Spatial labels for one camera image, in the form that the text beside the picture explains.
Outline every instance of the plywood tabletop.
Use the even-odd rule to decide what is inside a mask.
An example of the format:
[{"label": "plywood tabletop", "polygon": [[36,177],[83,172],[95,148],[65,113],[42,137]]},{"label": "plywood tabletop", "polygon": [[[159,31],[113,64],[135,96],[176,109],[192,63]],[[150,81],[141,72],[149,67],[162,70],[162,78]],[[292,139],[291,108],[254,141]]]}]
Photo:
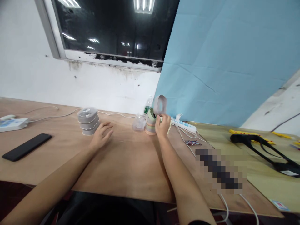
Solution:
[{"label": "plywood tabletop", "polygon": [[[291,212],[300,213],[300,179],[287,176],[273,169],[272,165],[250,150],[246,145],[230,141],[232,135],[229,130],[238,130],[250,133],[257,133],[263,138],[267,138],[276,143],[274,147],[291,160],[300,164],[300,151],[289,146],[300,138],[290,135],[294,139],[279,137],[271,132],[242,129],[236,127],[216,126],[210,124],[191,123],[197,127],[198,132],[209,141],[214,148],[221,149],[224,154],[234,152],[245,153],[245,165],[247,166],[247,180],[253,184],[267,199],[283,203]],[[276,155],[272,156],[264,152],[258,143],[252,143],[252,146],[260,153],[264,154],[275,162],[286,163],[286,160],[280,159],[273,150],[266,148],[267,151]]]},{"label": "plywood tabletop", "polygon": [[[20,118],[36,116],[64,115],[76,107],[54,105],[24,114],[32,109],[53,105],[41,102],[0,98],[0,116],[14,114]],[[144,132],[134,132],[133,118],[99,113],[100,121],[110,121],[114,133],[110,143],[89,163],[73,190],[122,196],[157,202],[175,203],[174,193],[164,169],[160,147],[156,136]],[[25,129],[0,133],[0,154],[4,154],[40,133],[53,136],[17,162],[0,158],[0,180],[37,185],[61,165],[86,148],[92,136],[82,135],[76,113],[67,117],[57,117],[33,122]],[[203,174],[196,171],[196,160],[182,141],[178,130],[172,126],[170,141],[195,177],[205,199],[212,209],[225,210],[220,197],[210,190]],[[211,148],[202,142],[201,148]],[[245,185],[245,197],[259,215],[283,217],[282,214],[249,182]],[[229,210],[250,213],[252,210],[239,195],[224,196]]]}]

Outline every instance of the blue backdrop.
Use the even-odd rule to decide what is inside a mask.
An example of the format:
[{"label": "blue backdrop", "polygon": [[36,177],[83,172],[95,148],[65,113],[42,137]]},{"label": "blue backdrop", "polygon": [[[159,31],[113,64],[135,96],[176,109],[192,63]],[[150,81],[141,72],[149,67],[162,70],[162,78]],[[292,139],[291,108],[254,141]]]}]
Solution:
[{"label": "blue backdrop", "polygon": [[180,0],[156,96],[181,120],[239,127],[299,67],[299,0]]}]

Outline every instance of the person's right hand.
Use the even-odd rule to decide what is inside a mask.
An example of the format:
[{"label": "person's right hand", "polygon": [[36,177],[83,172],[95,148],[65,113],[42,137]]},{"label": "person's right hand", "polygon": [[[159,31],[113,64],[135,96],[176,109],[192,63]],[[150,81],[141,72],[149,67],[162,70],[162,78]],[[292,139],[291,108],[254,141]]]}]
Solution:
[{"label": "person's right hand", "polygon": [[109,131],[106,135],[104,135],[104,132],[107,129],[112,128],[112,127],[113,126],[110,125],[110,122],[101,123],[100,126],[95,131],[95,134],[89,145],[89,148],[92,150],[97,150],[97,149],[102,148],[106,144],[106,142],[108,141],[110,136],[113,134],[113,130]]},{"label": "person's right hand", "polygon": [[170,127],[171,117],[166,114],[162,114],[161,116],[156,115],[156,123],[155,123],[155,132],[157,136],[167,137],[167,133]]}]

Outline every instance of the phone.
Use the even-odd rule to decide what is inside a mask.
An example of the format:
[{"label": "phone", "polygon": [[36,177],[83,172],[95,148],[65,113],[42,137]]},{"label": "phone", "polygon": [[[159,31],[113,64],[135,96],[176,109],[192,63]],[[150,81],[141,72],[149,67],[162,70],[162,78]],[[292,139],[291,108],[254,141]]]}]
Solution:
[{"label": "phone", "polygon": [[29,154],[37,147],[41,146],[43,143],[52,138],[49,134],[39,134],[29,141],[21,144],[20,146],[14,148],[13,150],[5,153],[2,158],[7,159],[9,161],[15,162],[23,158],[25,155]]}]

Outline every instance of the window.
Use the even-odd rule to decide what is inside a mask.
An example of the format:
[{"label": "window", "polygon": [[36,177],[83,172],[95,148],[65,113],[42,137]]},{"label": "window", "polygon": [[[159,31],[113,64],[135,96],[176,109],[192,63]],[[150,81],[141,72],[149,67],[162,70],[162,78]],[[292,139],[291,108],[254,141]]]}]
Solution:
[{"label": "window", "polygon": [[179,0],[38,1],[59,58],[161,70]]}]

